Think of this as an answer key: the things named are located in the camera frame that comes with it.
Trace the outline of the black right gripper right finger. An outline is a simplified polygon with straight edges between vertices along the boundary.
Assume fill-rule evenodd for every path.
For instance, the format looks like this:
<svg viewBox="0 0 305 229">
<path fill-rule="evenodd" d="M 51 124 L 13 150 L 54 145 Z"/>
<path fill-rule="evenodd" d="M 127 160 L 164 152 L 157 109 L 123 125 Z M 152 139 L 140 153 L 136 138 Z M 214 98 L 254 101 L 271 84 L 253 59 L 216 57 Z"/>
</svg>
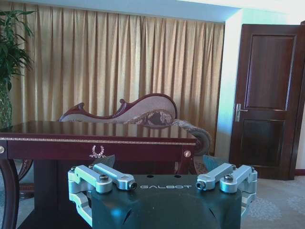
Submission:
<svg viewBox="0 0 305 229">
<path fill-rule="evenodd" d="M 199 174 L 196 187 L 207 191 L 215 188 L 218 183 L 220 190 L 227 194 L 242 192 L 241 216 L 248 212 L 250 203 L 255 200 L 257 192 L 257 171 L 254 167 L 242 165 L 239 168 L 234 164 L 226 163 L 222 159 L 204 155 L 203 162 L 208 172 Z"/>
</svg>

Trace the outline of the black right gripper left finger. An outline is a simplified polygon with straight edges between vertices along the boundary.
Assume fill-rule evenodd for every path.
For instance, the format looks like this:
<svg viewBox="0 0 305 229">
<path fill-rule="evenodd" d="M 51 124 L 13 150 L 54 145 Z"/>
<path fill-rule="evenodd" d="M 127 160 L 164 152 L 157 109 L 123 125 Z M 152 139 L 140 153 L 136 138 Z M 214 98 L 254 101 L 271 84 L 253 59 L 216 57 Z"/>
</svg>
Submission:
<svg viewBox="0 0 305 229">
<path fill-rule="evenodd" d="M 113 185 L 123 191 L 137 188 L 133 175 L 122 173 L 104 163 L 73 166 L 68 171 L 69 200 L 75 204 L 78 216 L 86 224 L 92 224 L 92 209 L 86 193 L 95 190 L 99 194 L 107 194 L 112 191 Z"/>
</svg>

